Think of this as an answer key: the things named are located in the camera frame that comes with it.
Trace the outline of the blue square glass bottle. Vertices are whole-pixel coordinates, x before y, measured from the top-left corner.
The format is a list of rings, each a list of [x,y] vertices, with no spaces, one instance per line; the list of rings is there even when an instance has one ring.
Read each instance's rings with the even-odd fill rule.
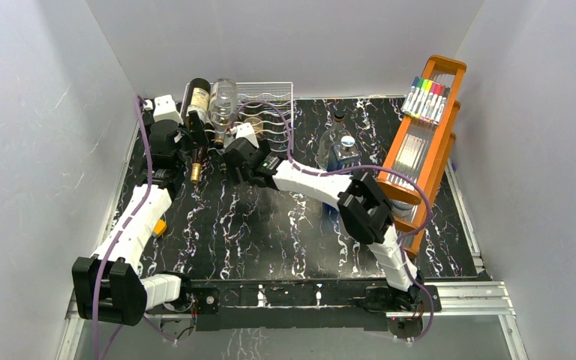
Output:
[[[342,170],[359,165],[360,153],[353,136],[343,135],[329,152],[327,171]]]

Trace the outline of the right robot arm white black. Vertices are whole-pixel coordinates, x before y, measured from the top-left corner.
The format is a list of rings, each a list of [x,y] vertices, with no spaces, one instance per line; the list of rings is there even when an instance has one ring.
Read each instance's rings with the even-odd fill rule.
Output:
[[[247,138],[234,139],[223,159],[237,185],[302,194],[336,209],[348,235],[367,245],[381,266],[394,304],[410,311],[421,302],[418,270],[398,240],[392,203],[365,166],[323,172]]]

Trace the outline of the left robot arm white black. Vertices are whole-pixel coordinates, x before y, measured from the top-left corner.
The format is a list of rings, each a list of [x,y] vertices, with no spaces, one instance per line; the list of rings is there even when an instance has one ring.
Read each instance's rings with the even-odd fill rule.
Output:
[[[93,254],[78,257],[72,266],[76,308],[83,319],[135,326],[153,308],[167,304],[185,312],[194,303],[188,276],[173,271],[147,278],[138,274],[158,221],[185,182],[182,117],[174,112],[153,119],[143,141],[147,163],[129,204]]]

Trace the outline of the clear ribbed glass bottle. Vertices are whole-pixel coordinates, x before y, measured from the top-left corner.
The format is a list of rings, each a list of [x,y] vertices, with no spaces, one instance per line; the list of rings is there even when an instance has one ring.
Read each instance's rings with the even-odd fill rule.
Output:
[[[321,170],[325,170],[328,166],[332,146],[339,143],[342,137],[350,135],[344,122],[345,118],[346,116],[344,111],[336,110],[333,114],[330,128],[325,130],[319,138],[319,148],[316,161],[317,167]]]

